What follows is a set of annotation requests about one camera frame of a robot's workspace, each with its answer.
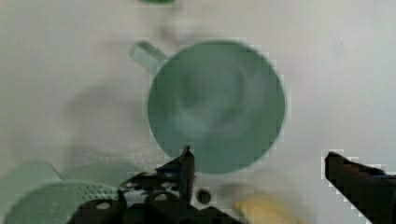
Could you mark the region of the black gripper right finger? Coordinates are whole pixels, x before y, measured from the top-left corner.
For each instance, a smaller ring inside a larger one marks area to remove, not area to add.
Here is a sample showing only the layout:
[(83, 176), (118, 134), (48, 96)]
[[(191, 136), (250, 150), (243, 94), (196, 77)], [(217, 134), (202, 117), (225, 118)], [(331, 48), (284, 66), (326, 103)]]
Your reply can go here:
[(330, 151), (325, 177), (373, 224), (395, 224), (395, 175)]

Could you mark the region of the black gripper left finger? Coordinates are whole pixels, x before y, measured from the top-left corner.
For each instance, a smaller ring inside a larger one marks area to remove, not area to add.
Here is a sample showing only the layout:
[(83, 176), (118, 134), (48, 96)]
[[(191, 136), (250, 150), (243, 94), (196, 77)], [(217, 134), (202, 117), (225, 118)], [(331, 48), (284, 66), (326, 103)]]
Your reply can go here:
[(182, 153), (168, 163), (156, 168), (158, 173), (173, 175), (177, 178), (180, 198), (191, 202), (193, 182), (195, 178), (195, 158), (191, 147), (185, 146)]

